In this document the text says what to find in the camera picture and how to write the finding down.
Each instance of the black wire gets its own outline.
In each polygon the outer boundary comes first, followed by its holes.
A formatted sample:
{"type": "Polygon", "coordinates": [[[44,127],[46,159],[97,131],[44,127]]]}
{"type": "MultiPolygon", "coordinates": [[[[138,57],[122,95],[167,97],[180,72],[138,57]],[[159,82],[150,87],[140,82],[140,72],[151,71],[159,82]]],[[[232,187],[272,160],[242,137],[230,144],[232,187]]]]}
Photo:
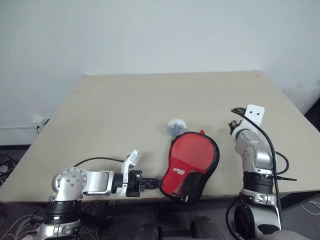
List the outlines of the black wire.
{"type": "Polygon", "coordinates": [[[229,232],[231,233],[231,235],[237,240],[240,240],[240,238],[232,231],[232,229],[230,227],[230,224],[229,224],[229,212],[230,212],[231,208],[236,204],[236,202],[238,202],[239,199],[240,199],[240,193],[236,197],[236,199],[230,204],[230,206],[228,206],[228,208],[227,208],[227,210],[225,212],[225,223],[226,223],[226,226],[228,227],[229,232]]]}
{"type": "Polygon", "coordinates": [[[256,125],[253,121],[251,121],[248,117],[246,117],[244,114],[237,111],[236,109],[237,108],[231,109],[231,112],[241,116],[242,118],[247,120],[249,123],[251,123],[260,133],[262,133],[262,135],[265,137],[265,139],[267,140],[267,142],[270,146],[271,155],[272,155],[272,165],[273,165],[272,173],[273,173],[273,181],[274,181],[274,188],[275,188],[275,195],[276,195],[276,206],[277,206],[278,212],[279,212],[280,223],[282,223],[281,202],[280,202],[279,185],[278,185],[278,179],[277,179],[276,151],[275,151],[274,145],[272,144],[269,136],[265,133],[265,131],[263,131],[258,125],[256,125]]]}
{"type": "Polygon", "coordinates": [[[91,158],[85,159],[85,160],[83,160],[81,162],[78,162],[76,165],[74,165],[74,167],[78,167],[80,164],[83,164],[85,162],[88,162],[88,161],[91,161],[91,160],[95,160],[95,159],[106,159],[106,160],[111,160],[111,161],[120,162],[120,163],[124,162],[123,160],[115,159],[115,158],[112,158],[112,157],[97,156],[97,157],[91,157],[91,158]]]}
{"type": "Polygon", "coordinates": [[[275,151],[275,153],[278,154],[280,157],[282,157],[285,160],[285,163],[286,163],[285,169],[283,171],[277,172],[276,174],[278,174],[278,175],[284,174],[286,171],[288,171],[288,169],[290,167],[289,160],[282,153],[280,153],[278,151],[275,151]]]}

